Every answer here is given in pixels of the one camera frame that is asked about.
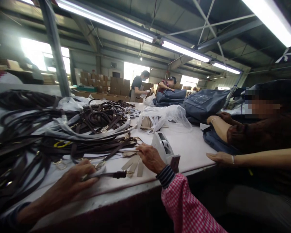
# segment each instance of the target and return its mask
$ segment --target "black shirt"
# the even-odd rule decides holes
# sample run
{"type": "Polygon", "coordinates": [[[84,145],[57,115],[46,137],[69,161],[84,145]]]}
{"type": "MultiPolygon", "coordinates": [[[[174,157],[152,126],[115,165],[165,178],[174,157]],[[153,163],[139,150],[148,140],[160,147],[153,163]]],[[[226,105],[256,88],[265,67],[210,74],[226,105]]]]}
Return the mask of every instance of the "black shirt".
{"type": "Polygon", "coordinates": [[[135,87],[138,87],[138,89],[141,87],[142,85],[142,79],[141,79],[141,76],[136,76],[133,80],[133,83],[132,83],[132,88],[129,92],[129,97],[132,95],[132,90],[135,89],[135,87]]]}

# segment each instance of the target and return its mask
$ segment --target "ceiling light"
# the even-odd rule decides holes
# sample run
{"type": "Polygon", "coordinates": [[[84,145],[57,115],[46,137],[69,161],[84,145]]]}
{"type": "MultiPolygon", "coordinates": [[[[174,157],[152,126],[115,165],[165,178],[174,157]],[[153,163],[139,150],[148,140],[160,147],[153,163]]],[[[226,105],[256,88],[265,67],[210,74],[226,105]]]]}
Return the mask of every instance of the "ceiling light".
{"type": "Polygon", "coordinates": [[[143,32],[140,32],[138,30],[132,29],[128,26],[125,26],[124,24],[120,24],[120,23],[116,22],[116,19],[114,19],[114,20],[110,19],[110,18],[112,18],[111,16],[105,17],[105,16],[103,16],[103,13],[98,12],[98,11],[96,11],[97,13],[95,13],[95,12],[93,12],[94,9],[92,11],[89,11],[89,10],[84,8],[86,6],[84,6],[84,7],[79,6],[79,5],[81,5],[81,3],[74,4],[74,3],[72,3],[72,1],[66,1],[66,0],[57,0],[56,2],[60,8],[63,8],[65,10],[70,11],[72,13],[75,13],[77,15],[86,17],[86,18],[91,19],[95,22],[104,24],[104,25],[109,26],[111,28],[117,29],[119,31],[125,32],[129,35],[138,37],[142,40],[145,40],[145,41],[152,43],[154,38],[155,38],[154,36],[147,35],[146,33],[143,33],[143,32]]]}
{"type": "Polygon", "coordinates": [[[234,69],[232,69],[232,68],[230,68],[230,67],[226,67],[226,66],[221,65],[221,64],[219,64],[219,63],[213,63],[212,65],[215,66],[215,67],[218,67],[218,68],[220,68],[220,69],[223,69],[223,70],[226,70],[226,71],[229,71],[229,72],[235,73],[235,74],[240,74],[240,71],[238,71],[238,70],[234,70],[234,69]]]}
{"type": "Polygon", "coordinates": [[[28,3],[30,5],[34,5],[33,2],[31,0],[20,0],[21,2],[25,2],[28,3]]]}
{"type": "Polygon", "coordinates": [[[204,57],[202,55],[199,55],[198,53],[196,53],[194,50],[191,50],[189,48],[183,48],[183,47],[180,47],[178,45],[175,45],[174,43],[171,43],[171,42],[168,42],[166,40],[163,41],[163,44],[162,44],[163,47],[166,47],[168,49],[171,49],[173,51],[176,51],[176,52],[179,52],[179,53],[182,53],[182,54],[185,54],[189,57],[192,57],[194,59],[197,59],[197,60],[200,60],[200,61],[203,61],[203,62],[209,62],[210,59],[207,58],[207,57],[204,57]]]}
{"type": "Polygon", "coordinates": [[[287,48],[291,47],[291,25],[273,0],[243,2],[287,48]]]}

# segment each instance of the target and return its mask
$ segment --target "pink checkered sleeve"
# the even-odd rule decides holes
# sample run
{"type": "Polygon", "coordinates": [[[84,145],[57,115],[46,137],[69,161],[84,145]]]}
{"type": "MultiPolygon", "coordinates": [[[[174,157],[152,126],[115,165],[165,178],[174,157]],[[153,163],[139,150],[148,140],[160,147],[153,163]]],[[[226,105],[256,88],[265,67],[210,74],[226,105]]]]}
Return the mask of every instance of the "pink checkered sleeve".
{"type": "Polygon", "coordinates": [[[174,222],[175,233],[226,232],[190,191],[187,178],[177,174],[167,189],[162,190],[162,201],[174,222]]]}

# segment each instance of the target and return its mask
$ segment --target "white plastic bag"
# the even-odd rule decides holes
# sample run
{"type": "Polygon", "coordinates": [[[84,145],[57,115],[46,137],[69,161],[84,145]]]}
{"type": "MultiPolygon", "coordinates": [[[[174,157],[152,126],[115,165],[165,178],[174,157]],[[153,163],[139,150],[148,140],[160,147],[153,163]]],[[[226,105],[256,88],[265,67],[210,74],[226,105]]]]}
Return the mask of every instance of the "white plastic bag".
{"type": "Polygon", "coordinates": [[[141,112],[137,128],[142,130],[141,123],[144,117],[149,117],[153,130],[147,130],[147,133],[155,133],[164,124],[172,131],[187,133],[192,131],[192,125],[185,117],[185,109],[180,105],[171,105],[168,107],[145,107],[141,112]]]}
{"type": "Polygon", "coordinates": [[[155,107],[155,104],[153,103],[153,99],[155,99],[155,94],[153,93],[151,96],[148,98],[143,98],[143,104],[151,107],[155,107]]]}

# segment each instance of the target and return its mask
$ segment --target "gingham shirt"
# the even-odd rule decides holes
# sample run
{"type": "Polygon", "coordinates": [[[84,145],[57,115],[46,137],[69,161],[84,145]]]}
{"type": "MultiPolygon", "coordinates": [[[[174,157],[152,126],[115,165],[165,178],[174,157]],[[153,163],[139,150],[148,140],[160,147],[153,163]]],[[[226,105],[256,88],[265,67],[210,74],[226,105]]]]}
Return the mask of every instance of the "gingham shirt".
{"type": "Polygon", "coordinates": [[[170,166],[157,175],[162,190],[162,202],[172,221],[175,233],[179,232],[226,232],[208,210],[190,191],[187,178],[175,175],[170,166]]]}

